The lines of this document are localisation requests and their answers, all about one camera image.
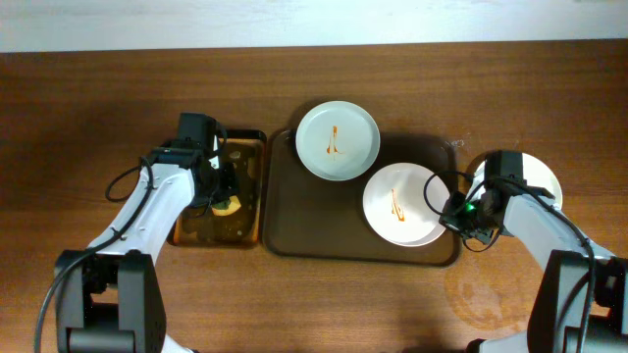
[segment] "black tray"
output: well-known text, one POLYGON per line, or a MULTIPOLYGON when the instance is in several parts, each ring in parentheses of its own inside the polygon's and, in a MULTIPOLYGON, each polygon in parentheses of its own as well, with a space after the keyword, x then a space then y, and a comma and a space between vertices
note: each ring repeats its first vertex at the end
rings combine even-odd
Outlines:
MULTIPOLYGON (((402 247, 383 240, 368 225, 362 193, 374 172, 408 162, 432 171, 455 170, 452 148, 429 135, 382 133, 380 153, 362 176, 327 181, 312 175, 294 147, 295 131, 273 140, 262 241, 278 255, 378 261, 445 267, 460 253, 460 239, 446 231, 434 242, 402 247)), ((455 177, 444 182, 453 191, 455 177)))

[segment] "white wall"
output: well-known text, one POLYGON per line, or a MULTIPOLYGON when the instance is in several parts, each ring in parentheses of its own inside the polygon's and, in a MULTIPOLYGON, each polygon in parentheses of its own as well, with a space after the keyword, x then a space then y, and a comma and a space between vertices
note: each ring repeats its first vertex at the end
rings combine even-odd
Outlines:
POLYGON ((0 0, 0 51, 628 37, 628 0, 0 0))

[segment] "plate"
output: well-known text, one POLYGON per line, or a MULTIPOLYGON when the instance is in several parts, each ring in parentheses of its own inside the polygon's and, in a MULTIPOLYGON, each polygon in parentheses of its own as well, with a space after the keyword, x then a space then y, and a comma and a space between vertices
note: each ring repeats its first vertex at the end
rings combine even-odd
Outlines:
MULTIPOLYGON (((425 167, 397 163, 377 171, 362 197, 364 215, 385 240, 401 246, 421 246, 436 240, 445 227, 423 198, 423 187, 433 174, 425 167)), ((435 177, 428 187, 430 203, 440 210, 449 198, 443 181, 435 177)))
MULTIPOLYGON (((555 205, 558 209, 562 209, 562 189, 558 178, 545 163, 540 159, 527 153, 523 155, 523 178, 528 182, 528 186, 544 187, 555 197, 555 205)), ((469 190, 473 190, 482 180, 484 180, 484 166, 486 162, 482 162, 475 170, 473 175, 473 183, 469 190)), ((478 192, 473 195, 473 200, 477 200, 486 190, 484 186, 480 187, 478 192)))
POLYGON ((298 157, 315 176, 342 181, 358 177, 375 162, 380 132, 355 104, 323 103, 309 111, 296 131, 298 157))

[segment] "orange stain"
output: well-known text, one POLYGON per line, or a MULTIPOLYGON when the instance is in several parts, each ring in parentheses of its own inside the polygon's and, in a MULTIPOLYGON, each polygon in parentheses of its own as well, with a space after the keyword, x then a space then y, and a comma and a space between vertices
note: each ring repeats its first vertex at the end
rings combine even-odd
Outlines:
POLYGON ((332 130, 332 135, 330 136, 330 144, 329 146, 327 146, 327 154, 332 154, 332 145, 334 146, 333 153, 342 154, 342 152, 340 152, 338 150, 338 147, 336 146, 337 139, 338 139, 338 127, 334 126, 334 129, 332 130))
POLYGON ((394 189, 392 190, 392 214, 396 215, 397 219, 400 222, 405 222, 405 215, 403 214, 403 210, 396 201, 396 193, 394 192, 394 189))

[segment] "table surface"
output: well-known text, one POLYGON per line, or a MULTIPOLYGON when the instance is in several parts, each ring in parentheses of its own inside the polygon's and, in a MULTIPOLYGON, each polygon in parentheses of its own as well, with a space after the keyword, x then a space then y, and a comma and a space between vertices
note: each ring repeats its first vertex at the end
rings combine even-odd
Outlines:
MULTIPOLYGON (((55 259, 109 225, 120 205, 104 187, 181 111, 272 136, 346 100, 380 130, 445 138, 461 169, 521 150, 554 170, 564 212, 627 257, 626 63, 627 40, 2 54, 2 351, 30 349, 55 259)), ((525 329, 542 277, 507 237, 444 270, 166 245, 157 274, 169 334, 201 352, 460 349, 525 329)), ((43 340, 53 351, 52 310, 43 340)))

